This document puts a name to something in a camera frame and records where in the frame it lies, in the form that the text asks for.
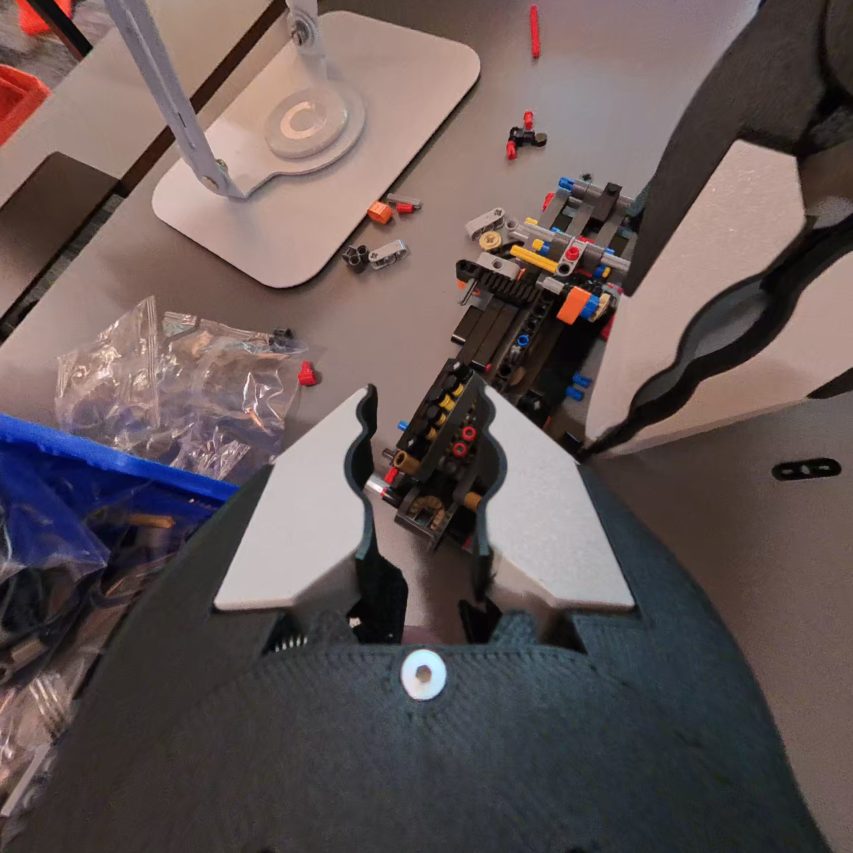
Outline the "black three-hole lego liftarm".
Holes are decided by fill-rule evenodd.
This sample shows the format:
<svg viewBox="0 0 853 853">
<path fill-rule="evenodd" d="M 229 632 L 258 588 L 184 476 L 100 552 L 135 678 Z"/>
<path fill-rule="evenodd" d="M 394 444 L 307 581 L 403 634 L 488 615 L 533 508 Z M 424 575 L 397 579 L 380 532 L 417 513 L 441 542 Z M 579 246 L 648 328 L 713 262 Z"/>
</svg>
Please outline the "black three-hole lego liftarm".
<svg viewBox="0 0 853 853">
<path fill-rule="evenodd" d="M 796 462 L 782 462 L 772 467 L 771 474 L 779 482 L 795 482 L 837 477 L 841 464 L 831 457 L 817 457 Z"/>
</svg>

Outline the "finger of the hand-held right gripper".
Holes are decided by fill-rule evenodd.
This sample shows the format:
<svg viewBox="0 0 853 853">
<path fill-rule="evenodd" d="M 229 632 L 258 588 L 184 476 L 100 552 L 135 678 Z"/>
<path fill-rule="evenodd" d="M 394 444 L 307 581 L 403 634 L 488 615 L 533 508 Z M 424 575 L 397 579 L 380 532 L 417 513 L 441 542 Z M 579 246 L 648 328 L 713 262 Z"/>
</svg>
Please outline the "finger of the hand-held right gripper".
<svg viewBox="0 0 853 853">
<path fill-rule="evenodd" d="M 625 298 L 586 421 L 587 455 L 632 454 L 851 387 L 851 247 L 813 247 L 678 329 Z"/>
<path fill-rule="evenodd" d="M 797 159 L 735 142 L 635 292 L 624 293 L 614 326 L 629 298 L 639 307 L 663 304 L 658 315 L 674 315 L 681 329 L 732 287 L 778 276 L 811 230 Z"/>
</svg>

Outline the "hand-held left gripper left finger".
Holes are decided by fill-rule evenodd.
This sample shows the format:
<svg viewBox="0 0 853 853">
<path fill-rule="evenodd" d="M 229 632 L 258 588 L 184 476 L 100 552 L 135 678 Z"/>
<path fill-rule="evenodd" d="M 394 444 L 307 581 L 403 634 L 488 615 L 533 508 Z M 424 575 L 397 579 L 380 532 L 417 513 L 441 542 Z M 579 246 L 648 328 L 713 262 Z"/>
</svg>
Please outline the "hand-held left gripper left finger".
<svg viewBox="0 0 853 853">
<path fill-rule="evenodd" d="M 401 643 L 403 574 L 379 552 L 372 504 L 378 393 L 368 384 L 285 450 L 269 475 L 214 606 L 225 613 L 283 610 L 352 618 L 360 642 Z"/>
</svg>

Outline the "clear plastic bag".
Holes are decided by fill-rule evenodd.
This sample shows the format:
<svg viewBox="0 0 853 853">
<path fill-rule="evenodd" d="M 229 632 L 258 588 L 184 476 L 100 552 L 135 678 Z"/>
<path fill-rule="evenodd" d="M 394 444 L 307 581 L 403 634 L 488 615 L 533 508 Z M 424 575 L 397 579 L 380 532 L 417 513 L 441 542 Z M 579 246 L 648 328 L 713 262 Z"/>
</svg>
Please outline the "clear plastic bag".
<svg viewBox="0 0 853 853">
<path fill-rule="evenodd" d="M 59 357 L 60 428 L 150 462 L 241 484 L 283 451 L 287 419 L 303 388 L 301 362 L 312 361 L 319 374 L 322 348 L 292 329 L 293 349 L 272 348 L 273 330 L 161 312 L 148 296 L 93 342 Z"/>
</svg>

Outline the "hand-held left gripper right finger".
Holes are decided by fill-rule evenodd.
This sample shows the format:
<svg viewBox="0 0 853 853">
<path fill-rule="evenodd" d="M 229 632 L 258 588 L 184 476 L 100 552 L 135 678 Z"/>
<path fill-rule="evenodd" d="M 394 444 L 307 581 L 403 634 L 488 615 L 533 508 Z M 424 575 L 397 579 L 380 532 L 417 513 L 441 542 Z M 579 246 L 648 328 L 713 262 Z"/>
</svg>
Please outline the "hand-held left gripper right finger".
<svg viewBox="0 0 853 853">
<path fill-rule="evenodd" d="M 470 638 L 528 614 L 539 636 L 570 613 L 631 613 L 635 601 L 575 459 L 489 386 L 477 386 L 485 492 L 471 537 Z"/>
</svg>

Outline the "white lamp base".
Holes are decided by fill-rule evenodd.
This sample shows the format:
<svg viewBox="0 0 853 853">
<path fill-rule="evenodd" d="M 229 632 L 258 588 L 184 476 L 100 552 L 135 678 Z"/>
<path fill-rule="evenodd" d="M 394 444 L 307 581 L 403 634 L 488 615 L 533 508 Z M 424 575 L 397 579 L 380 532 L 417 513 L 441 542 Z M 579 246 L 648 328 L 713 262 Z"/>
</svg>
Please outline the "white lamp base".
<svg viewBox="0 0 853 853">
<path fill-rule="evenodd" d="M 480 73 L 464 44 L 346 10 L 321 14 L 319 30 L 327 83 L 350 113 L 338 138 L 297 160 L 267 143 L 275 110 L 316 80 L 290 42 L 207 129 L 212 153 L 247 197 L 203 187 L 184 159 L 152 197 L 163 223 L 272 288 L 306 283 L 333 258 Z"/>
</svg>

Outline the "orange plastic bin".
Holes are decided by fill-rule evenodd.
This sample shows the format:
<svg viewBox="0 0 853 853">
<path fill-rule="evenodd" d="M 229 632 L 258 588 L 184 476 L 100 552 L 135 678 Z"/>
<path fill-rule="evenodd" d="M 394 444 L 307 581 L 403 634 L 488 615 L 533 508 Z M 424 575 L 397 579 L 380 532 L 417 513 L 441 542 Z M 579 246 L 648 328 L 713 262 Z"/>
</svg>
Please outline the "orange plastic bin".
<svg viewBox="0 0 853 853">
<path fill-rule="evenodd" d="M 48 86 L 36 76 L 1 65 L 1 146 L 51 94 Z"/>
</svg>

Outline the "lego car chassis assembly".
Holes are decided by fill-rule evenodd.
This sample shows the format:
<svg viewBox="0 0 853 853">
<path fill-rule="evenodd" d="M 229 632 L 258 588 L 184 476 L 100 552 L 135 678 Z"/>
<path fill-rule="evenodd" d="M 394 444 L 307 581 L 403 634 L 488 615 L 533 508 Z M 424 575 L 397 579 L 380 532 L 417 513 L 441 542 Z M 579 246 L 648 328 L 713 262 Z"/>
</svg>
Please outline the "lego car chassis assembly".
<svg viewBox="0 0 853 853">
<path fill-rule="evenodd" d="M 648 188 L 633 198 L 616 183 L 561 177 L 543 222 L 506 212 L 502 247 L 455 263 L 462 319 L 457 347 L 399 438 L 383 451 L 378 492 L 394 521 L 434 552 L 449 540 L 473 551 L 474 511 L 485 492 L 473 390 L 492 387 L 545 430 L 565 399 L 583 400 L 582 372 L 613 325 Z"/>
</svg>

